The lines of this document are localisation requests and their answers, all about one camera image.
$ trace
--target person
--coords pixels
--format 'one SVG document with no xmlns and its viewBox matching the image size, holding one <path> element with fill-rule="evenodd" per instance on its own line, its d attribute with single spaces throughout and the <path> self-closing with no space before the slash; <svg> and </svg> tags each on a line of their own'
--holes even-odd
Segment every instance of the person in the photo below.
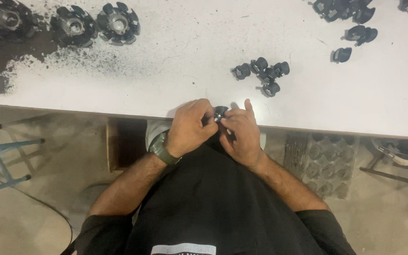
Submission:
<svg viewBox="0 0 408 255">
<path fill-rule="evenodd" d="M 91 207 L 77 254 L 355 254 L 327 204 L 260 148 L 249 99 L 220 124 L 213 111 L 207 99 L 177 109 L 163 147 L 182 159 L 151 152 L 117 177 Z"/>
</svg>

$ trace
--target wristwatch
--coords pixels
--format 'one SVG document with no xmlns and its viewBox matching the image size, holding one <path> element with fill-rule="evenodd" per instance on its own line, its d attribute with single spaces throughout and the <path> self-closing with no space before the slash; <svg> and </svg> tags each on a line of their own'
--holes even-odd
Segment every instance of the wristwatch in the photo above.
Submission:
<svg viewBox="0 0 408 255">
<path fill-rule="evenodd" d="M 163 146 L 163 142 L 166 140 L 166 134 L 160 133 L 155 136 L 154 140 L 150 143 L 149 151 L 157 155 L 159 159 L 161 159 L 167 165 L 174 165 L 178 163 L 178 161 L 182 157 L 174 157 L 171 155 L 166 148 Z"/>
</svg>

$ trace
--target hand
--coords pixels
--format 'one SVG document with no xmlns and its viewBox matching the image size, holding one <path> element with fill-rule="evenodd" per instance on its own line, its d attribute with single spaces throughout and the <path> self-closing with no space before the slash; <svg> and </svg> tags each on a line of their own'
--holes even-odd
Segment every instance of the hand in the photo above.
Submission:
<svg viewBox="0 0 408 255">
<path fill-rule="evenodd" d="M 213 119 L 213 107 L 201 98 L 177 109 L 173 124 L 165 141 L 165 148 L 174 157 L 194 151 L 218 131 Z"/>
<path fill-rule="evenodd" d="M 245 100 L 245 109 L 232 109 L 221 119 L 220 142 L 224 150 L 237 162 L 253 170 L 266 154 L 261 149 L 259 131 L 250 100 Z M 237 140 L 231 141 L 227 129 L 233 131 Z"/>
</svg>

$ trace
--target black cable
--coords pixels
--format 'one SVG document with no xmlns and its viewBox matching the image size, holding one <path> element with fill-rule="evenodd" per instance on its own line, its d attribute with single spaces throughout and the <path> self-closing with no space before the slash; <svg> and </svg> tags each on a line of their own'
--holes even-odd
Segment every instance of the black cable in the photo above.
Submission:
<svg viewBox="0 0 408 255">
<path fill-rule="evenodd" d="M 14 188 L 14 187 L 12 187 L 12 186 L 8 186 L 8 187 L 13 188 L 14 190 L 20 192 L 21 194 L 24 194 L 25 196 L 27 196 L 27 197 L 29 197 L 29 198 L 31 198 L 31 199 L 33 199 L 33 200 L 36 200 L 37 202 L 43 204 L 44 206 L 47 206 L 48 208 L 50 208 L 51 210 L 53 210 L 54 212 L 56 212 L 57 214 L 59 214 L 62 218 L 64 218 L 64 220 L 67 222 L 67 224 L 68 224 L 68 226 L 69 226 L 69 228 L 70 228 L 70 242 L 68 243 L 67 248 L 71 247 L 72 239 L 73 239 L 73 229 L 72 229 L 72 225 L 70 224 L 70 222 L 68 222 L 68 218 L 67 218 L 64 214 L 62 214 L 58 209 L 56 209 L 54 206 L 48 204 L 47 202 L 44 202 L 44 201 L 42 201 L 42 200 L 40 200 L 40 199 L 38 199 L 38 198 L 35 198 L 35 197 L 33 197 L 33 196 L 31 196 L 31 195 L 25 193 L 24 191 L 21 191 L 21 190 L 19 190 L 19 189 L 16 189 L 16 188 Z"/>
</svg>

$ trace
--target forearm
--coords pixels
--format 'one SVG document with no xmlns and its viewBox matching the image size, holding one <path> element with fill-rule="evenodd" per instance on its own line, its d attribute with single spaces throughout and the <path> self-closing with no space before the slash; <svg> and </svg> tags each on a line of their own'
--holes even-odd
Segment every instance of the forearm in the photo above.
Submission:
<svg viewBox="0 0 408 255">
<path fill-rule="evenodd" d="M 274 189 L 292 211 L 330 211 L 327 204 L 317 194 L 289 171 L 276 164 L 267 154 L 263 154 L 260 163 L 250 170 Z"/>
<path fill-rule="evenodd" d="M 127 215 L 144 199 L 166 164 L 149 153 L 124 171 L 100 195 L 89 215 Z"/>
</svg>

